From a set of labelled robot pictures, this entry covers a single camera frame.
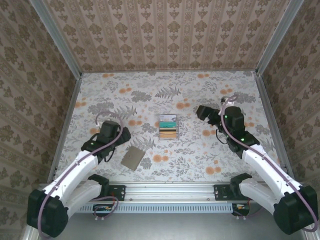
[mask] table surface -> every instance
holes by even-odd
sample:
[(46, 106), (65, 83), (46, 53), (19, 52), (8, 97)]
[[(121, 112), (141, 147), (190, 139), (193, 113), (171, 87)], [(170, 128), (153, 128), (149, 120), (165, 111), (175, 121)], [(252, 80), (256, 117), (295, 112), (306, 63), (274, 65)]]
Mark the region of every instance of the table surface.
[[(100, 111), (121, 116), (131, 140), (110, 162), (92, 171), (112, 182), (219, 182), (257, 173), (215, 135), (216, 127), (197, 118), (199, 105), (219, 109), (223, 96), (238, 94), (247, 130), (276, 161), (277, 153), (252, 71), (85, 73), (72, 114), (57, 174), (72, 163), (84, 142), (99, 131)], [(177, 114), (179, 139), (159, 141), (159, 114)], [(109, 119), (99, 117), (99, 122)], [(135, 171), (121, 164), (130, 146), (145, 151)]]

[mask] cable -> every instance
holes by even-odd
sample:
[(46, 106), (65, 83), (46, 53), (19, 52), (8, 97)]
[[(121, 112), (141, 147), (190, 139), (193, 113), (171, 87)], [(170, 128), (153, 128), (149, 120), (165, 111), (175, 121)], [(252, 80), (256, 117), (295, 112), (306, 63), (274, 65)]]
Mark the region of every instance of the cable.
[[(115, 204), (115, 207), (108, 213), (108, 215), (104, 216), (103, 218), (106, 219), (106, 218), (109, 218), (110, 215), (112, 215), (115, 210), (117, 210), (118, 208), (118, 205), (119, 205), (119, 199), (116, 198), (115, 196), (104, 196), (104, 197), (100, 197), (100, 198), (94, 198), (93, 200), (94, 201), (100, 201), (100, 200), (106, 200), (106, 199), (113, 199), (113, 200), (116, 200), (116, 204)], [(99, 217), (97, 216), (97, 210), (100, 209), (100, 208), (103, 208), (104, 206), (97, 206), (95, 209), (94, 209), (94, 212), (93, 212), (93, 215), (95, 216), (95, 219), (97, 220)]]
[(226, 134), (236, 143), (240, 144), (241, 146), (245, 147), (248, 150), (251, 150), (252, 152), (258, 154), (260, 157), (262, 157), (262, 159), (264, 159), (275, 171), (276, 173), (278, 173), (280, 175), (280, 177), (282, 177), (282, 179), (286, 182), (286, 184), (288, 186), (290, 186), (293, 191), (298, 195), (298, 197), (301, 199), (301, 201), (303, 202), (303, 204), (306, 206), (306, 208), (308, 209), (308, 211), (310, 212), (313, 221), (314, 221), (314, 227), (312, 229), (307, 229), (307, 228), (303, 228), (304, 231), (306, 232), (315, 232), (318, 229), (318, 220), (317, 217), (314, 213), (314, 211), (312, 210), (312, 208), (310, 207), (310, 205), (307, 203), (307, 201), (304, 199), (304, 197), (301, 195), (301, 193), (298, 191), (298, 189), (296, 189), (296, 187), (290, 182), (290, 180), (288, 180), (286, 178), (286, 176), (273, 164), (273, 161), (271, 159), (269, 159), (269, 156), (262, 154), (261, 152), (259, 152), (258, 150), (255, 150), (254, 148), (242, 143), (241, 141), (239, 141), (238, 139), (236, 139), (234, 136), (232, 136), (230, 134), (230, 132), (228, 131), (226, 124), (225, 124), (225, 120), (224, 120), (224, 115), (225, 115), (225, 110), (227, 107), (228, 102), (234, 102), (236, 101), (236, 99), (238, 98), (237, 95), (233, 95), (231, 97), (229, 97), (225, 103), (222, 106), (221, 109), (221, 123), (222, 123), (222, 127), (224, 129), (224, 131), (226, 132)]
[(79, 165), (79, 163), (81, 163), (83, 160), (85, 160), (87, 157), (109, 147), (110, 145), (114, 144), (122, 135), (123, 131), (124, 131), (124, 128), (123, 128), (123, 121), (121, 119), (121, 117), (114, 113), (114, 112), (111, 112), (111, 111), (102, 111), (102, 112), (99, 112), (98, 115), (95, 117), (95, 123), (98, 124), (98, 117), (101, 115), (101, 114), (109, 114), (111, 115), (112, 117), (114, 118), (117, 118), (119, 119), (120, 121), (120, 132), (119, 134), (115, 137), (115, 139), (113, 139), (111, 142), (107, 143), (106, 145), (102, 146), (102, 147), (99, 147), (97, 148), (96, 150), (92, 151), (92, 152), (89, 152), (88, 154), (86, 154), (85, 156), (83, 156), (82, 158), (80, 158), (80, 160), (78, 162), (76, 162), (74, 165), (72, 165), (72, 167), (64, 173), (64, 175), (61, 177), (61, 179), (52, 187), (52, 189), (49, 191), (49, 193), (45, 196), (42, 204), (41, 204), (41, 207), (40, 207), (40, 210), (39, 210), (39, 214), (38, 214), (38, 221), (37, 221), (37, 228), (38, 228), (38, 231), (39, 231), (39, 235), (42, 239), (50, 239), (50, 237), (46, 237), (44, 235), (44, 233), (42, 232), (42, 229), (41, 229), (41, 218), (42, 218), (42, 214), (43, 214), (43, 211), (44, 211), (44, 208), (45, 208), (45, 205), (49, 199), (49, 197), (51, 196), (51, 194), (58, 189), (59, 185), (61, 184), (61, 182), (69, 175), (69, 173), (71, 173), (71, 171)]
[(222, 143), (222, 144), (227, 144), (227, 142), (222, 142), (222, 141), (220, 140), (220, 138), (218, 138), (218, 129), (215, 131), (215, 137), (216, 137), (216, 139), (218, 139), (218, 141), (219, 141), (220, 143)]
[(110, 161), (110, 159), (112, 158), (112, 156), (113, 156), (114, 153), (115, 153), (115, 150), (116, 150), (116, 148), (113, 149), (113, 151), (112, 151), (112, 153), (111, 153), (111, 156), (109, 157), (108, 160), (106, 160), (106, 157), (104, 157), (104, 161), (105, 161), (106, 163)]

